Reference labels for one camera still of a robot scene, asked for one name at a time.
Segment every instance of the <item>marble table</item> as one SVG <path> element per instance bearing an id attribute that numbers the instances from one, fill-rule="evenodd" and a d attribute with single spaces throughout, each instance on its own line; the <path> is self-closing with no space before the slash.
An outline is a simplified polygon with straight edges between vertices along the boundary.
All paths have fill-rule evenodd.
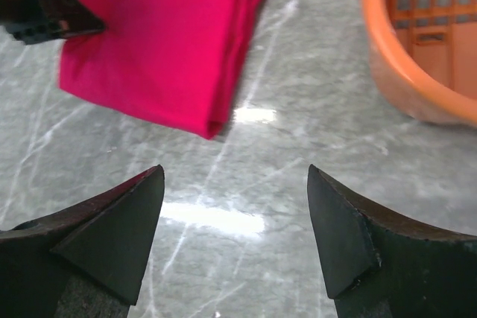
<path id="1" fill-rule="evenodd" d="M 0 34 L 0 229 L 161 164 L 166 193 L 132 318 L 335 317 L 309 164 L 426 223 L 477 234 L 477 131 L 421 124 L 370 77 L 360 0 L 268 0 L 215 141 L 56 88 L 61 42 Z"/>

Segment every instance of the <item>orange basket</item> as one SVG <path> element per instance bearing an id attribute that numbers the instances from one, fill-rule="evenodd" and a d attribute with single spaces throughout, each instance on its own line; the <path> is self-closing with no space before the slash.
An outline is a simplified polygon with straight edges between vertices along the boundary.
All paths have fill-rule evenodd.
<path id="1" fill-rule="evenodd" d="M 363 0 L 385 98 L 435 123 L 477 127 L 477 0 Z"/>

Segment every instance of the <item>black robotic claw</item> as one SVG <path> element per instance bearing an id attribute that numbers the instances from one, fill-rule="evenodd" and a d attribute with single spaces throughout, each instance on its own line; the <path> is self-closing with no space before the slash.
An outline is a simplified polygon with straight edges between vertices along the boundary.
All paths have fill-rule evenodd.
<path id="1" fill-rule="evenodd" d="M 340 318 L 477 317 L 477 237 L 393 212 L 314 166 L 308 197 Z"/>
<path id="2" fill-rule="evenodd" d="M 125 318 L 138 299 L 163 195 L 156 167 L 0 232 L 0 317 Z"/>
<path id="3" fill-rule="evenodd" d="M 26 45 L 105 29 L 78 0 L 0 0 L 0 25 Z"/>

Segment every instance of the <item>orange plastic laundry basket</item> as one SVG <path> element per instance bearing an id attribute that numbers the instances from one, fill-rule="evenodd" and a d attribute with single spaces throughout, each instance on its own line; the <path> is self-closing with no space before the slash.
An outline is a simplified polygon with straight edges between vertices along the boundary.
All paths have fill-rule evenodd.
<path id="1" fill-rule="evenodd" d="M 422 121 L 477 127 L 477 0 L 363 0 L 370 68 Z"/>

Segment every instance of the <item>gray marble floor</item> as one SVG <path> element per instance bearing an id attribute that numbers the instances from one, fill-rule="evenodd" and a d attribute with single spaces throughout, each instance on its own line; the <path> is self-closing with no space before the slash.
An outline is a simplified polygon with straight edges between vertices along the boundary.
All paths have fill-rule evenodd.
<path id="1" fill-rule="evenodd" d="M 60 45 L 0 35 L 0 229 L 163 165 L 131 317 L 335 317 L 306 201 L 311 163 L 403 214 L 477 234 L 477 131 L 418 123 L 382 99 L 360 0 L 268 0 L 218 141 L 59 91 Z"/>

